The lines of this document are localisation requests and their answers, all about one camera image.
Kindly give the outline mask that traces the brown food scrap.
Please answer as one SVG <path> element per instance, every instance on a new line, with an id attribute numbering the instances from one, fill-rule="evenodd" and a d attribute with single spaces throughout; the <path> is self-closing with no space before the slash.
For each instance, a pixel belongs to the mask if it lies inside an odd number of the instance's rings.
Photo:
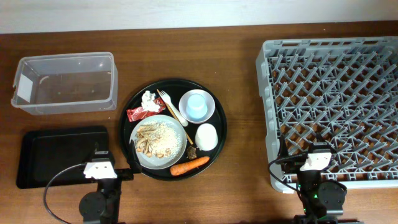
<path id="1" fill-rule="evenodd" d="M 187 153 L 187 158 L 190 160 L 194 160 L 197 158 L 197 154 L 196 154 L 196 148 L 193 146 L 189 146 L 186 150 Z"/>

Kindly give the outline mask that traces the white napkin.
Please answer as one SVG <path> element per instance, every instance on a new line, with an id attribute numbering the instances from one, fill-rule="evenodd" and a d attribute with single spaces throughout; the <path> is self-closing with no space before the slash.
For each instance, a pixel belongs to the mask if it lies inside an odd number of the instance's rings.
<path id="1" fill-rule="evenodd" d="M 155 93 L 146 90 L 141 99 L 141 106 L 144 111 L 158 112 L 160 110 L 160 106 L 155 103 Z"/>

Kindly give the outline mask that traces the grey plate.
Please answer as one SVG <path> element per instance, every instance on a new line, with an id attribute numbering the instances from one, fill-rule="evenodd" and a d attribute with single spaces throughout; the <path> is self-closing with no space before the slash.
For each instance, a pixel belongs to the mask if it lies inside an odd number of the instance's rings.
<path id="1" fill-rule="evenodd" d="M 170 157 L 165 157 L 163 159 L 159 159 L 156 157 L 146 157 L 142 153 L 137 152 L 137 157 L 139 159 L 139 162 L 141 163 L 142 167 L 145 167 L 147 169 L 153 169 L 153 170 L 160 170 L 164 168 L 168 168 L 172 165 L 174 165 L 184 154 L 185 148 L 187 146 L 187 137 L 185 134 L 185 130 L 183 126 L 174 118 L 167 116 L 167 115 L 153 115 L 148 118 L 143 119 L 142 121 L 138 122 L 137 125 L 134 127 L 132 130 L 130 140 L 133 140 L 135 143 L 136 137 L 135 134 L 139 128 L 140 125 L 149 123 L 151 121 L 155 122 L 166 122 L 169 126 L 173 127 L 176 133 L 179 135 L 179 140 L 182 143 L 180 150 L 174 155 Z"/>

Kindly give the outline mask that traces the rice and pasta leftovers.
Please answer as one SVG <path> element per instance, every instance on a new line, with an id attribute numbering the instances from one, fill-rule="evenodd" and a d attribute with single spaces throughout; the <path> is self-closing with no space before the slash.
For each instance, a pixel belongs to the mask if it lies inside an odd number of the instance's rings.
<path id="1" fill-rule="evenodd" d="M 135 134 L 135 148 L 146 157 L 163 159 L 174 156 L 182 143 L 173 127 L 166 122 L 155 122 L 140 125 Z"/>

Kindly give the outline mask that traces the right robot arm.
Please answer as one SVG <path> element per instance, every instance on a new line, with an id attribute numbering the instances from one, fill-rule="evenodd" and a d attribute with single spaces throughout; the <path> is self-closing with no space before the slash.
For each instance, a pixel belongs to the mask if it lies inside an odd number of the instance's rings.
<path id="1" fill-rule="evenodd" d="M 335 153 L 333 146 L 317 134 L 306 152 L 290 155 L 285 136 L 280 137 L 278 165 L 297 176 L 296 189 L 304 210 L 303 215 L 294 216 L 294 223 L 338 223 L 347 188 L 335 180 L 322 179 L 322 172 L 330 167 Z"/>

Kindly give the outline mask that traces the orange carrot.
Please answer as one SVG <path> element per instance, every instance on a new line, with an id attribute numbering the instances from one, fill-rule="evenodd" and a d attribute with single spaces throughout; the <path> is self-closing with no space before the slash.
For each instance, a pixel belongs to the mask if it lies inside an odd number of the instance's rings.
<path id="1" fill-rule="evenodd" d="M 209 156 L 204 156 L 204 157 L 194 159 L 189 162 L 177 164 L 170 168 L 170 173 L 173 176 L 182 175 L 190 170 L 193 170 L 197 167 L 200 167 L 200 166 L 206 164 L 209 160 L 210 160 Z"/>

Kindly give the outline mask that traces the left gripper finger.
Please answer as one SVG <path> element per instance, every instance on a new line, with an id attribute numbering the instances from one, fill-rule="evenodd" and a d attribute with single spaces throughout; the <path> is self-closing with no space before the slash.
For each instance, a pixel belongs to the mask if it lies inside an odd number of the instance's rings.
<path id="1" fill-rule="evenodd" d="M 98 142 L 95 142 L 94 147 L 95 147 L 95 148 L 94 148 L 93 152 L 92 152 L 91 155 L 90 155 L 90 162 L 94 161 L 94 160 L 97 158 L 96 153 L 97 153 L 97 150 L 99 149 L 99 144 L 98 144 Z"/>
<path id="2" fill-rule="evenodd" d="M 136 147 L 133 140 L 130 140 L 129 147 L 130 151 L 127 155 L 127 163 L 129 164 L 130 170 L 133 174 L 140 174 L 142 172 L 142 166 L 137 157 Z"/>

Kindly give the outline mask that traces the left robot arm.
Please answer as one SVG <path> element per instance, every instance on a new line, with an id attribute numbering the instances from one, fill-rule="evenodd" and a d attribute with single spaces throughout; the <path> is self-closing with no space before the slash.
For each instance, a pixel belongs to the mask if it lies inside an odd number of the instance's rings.
<path id="1" fill-rule="evenodd" d="M 86 194 L 79 204 L 84 223 L 117 223 L 121 199 L 122 182 L 133 180 L 134 174 L 142 172 L 134 143 L 129 143 L 127 169 L 115 169 L 114 157 L 110 151 L 95 150 L 86 163 L 83 174 L 97 183 L 94 192 Z"/>

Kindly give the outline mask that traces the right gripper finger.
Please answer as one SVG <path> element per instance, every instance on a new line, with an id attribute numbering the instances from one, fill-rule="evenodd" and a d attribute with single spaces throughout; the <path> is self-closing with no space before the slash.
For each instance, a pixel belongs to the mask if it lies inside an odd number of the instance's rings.
<path id="1" fill-rule="evenodd" d="M 330 150 L 330 145 L 325 141 L 320 133 L 316 134 L 315 149 Z"/>
<path id="2" fill-rule="evenodd" d="M 289 156 L 289 152 L 288 152 L 288 147 L 286 145 L 286 141 L 285 141 L 285 136 L 282 134 L 279 138 L 280 140 L 280 148 L 278 151 L 278 157 L 288 157 Z"/>

